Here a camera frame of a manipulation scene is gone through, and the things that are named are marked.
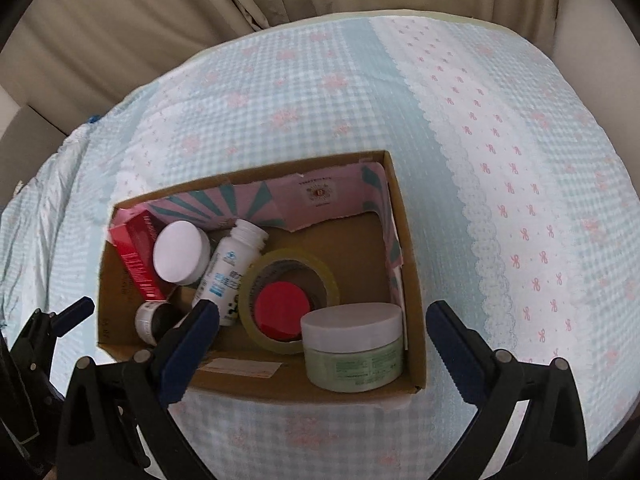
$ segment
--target white lid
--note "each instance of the white lid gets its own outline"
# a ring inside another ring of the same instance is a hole
[[[147,301],[140,305],[136,311],[136,332],[140,339],[149,345],[156,346],[158,344],[151,330],[152,321],[156,314],[156,309],[165,303],[164,301]]]
[[[166,282],[189,285],[204,274],[211,256],[202,229],[178,220],[165,227],[154,245],[154,267]]]
[[[236,220],[236,227],[231,229],[231,237],[261,251],[264,248],[265,240],[269,238],[269,233],[251,222],[239,218]]]
[[[300,320],[302,345],[319,352],[364,352],[402,337],[402,309],[390,303],[320,308]]]

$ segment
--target bedsheet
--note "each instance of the bedsheet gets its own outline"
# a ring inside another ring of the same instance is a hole
[[[394,159],[424,305],[446,299],[521,360],[567,358],[593,454],[640,390],[640,203],[573,89],[505,29],[421,16],[275,28],[137,89],[78,128],[2,214],[4,332],[11,342],[36,307],[97,297],[120,200],[379,149]],[[60,389],[80,356],[108,361],[95,335],[94,318],[59,343]],[[427,389],[396,402],[274,405],[189,390],[171,410],[219,478],[426,478],[473,415],[428,353]]]

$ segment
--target green jar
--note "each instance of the green jar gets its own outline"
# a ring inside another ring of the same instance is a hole
[[[402,373],[402,310],[389,303],[330,306],[301,320],[306,375],[332,392],[379,388]]]
[[[305,348],[306,375],[325,390],[353,394],[379,388],[402,373],[402,337],[366,352],[333,354]]]

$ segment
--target white round jar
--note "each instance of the white round jar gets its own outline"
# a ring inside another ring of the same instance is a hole
[[[211,257],[211,244],[202,229],[178,220],[162,229],[154,245],[158,276],[176,285],[191,285],[203,274]]]
[[[328,306],[300,322],[309,380],[332,392],[366,392],[402,373],[402,309],[390,303]]]

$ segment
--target blue object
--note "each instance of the blue object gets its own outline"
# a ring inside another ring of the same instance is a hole
[[[444,301],[430,304],[425,321],[427,333],[462,399],[475,406],[484,404],[487,377],[468,344],[468,333],[474,331],[467,329]]]
[[[218,307],[212,301],[200,300],[182,325],[193,318],[195,322],[178,342],[159,374],[158,401],[165,408],[182,399],[200,361],[220,328]]]

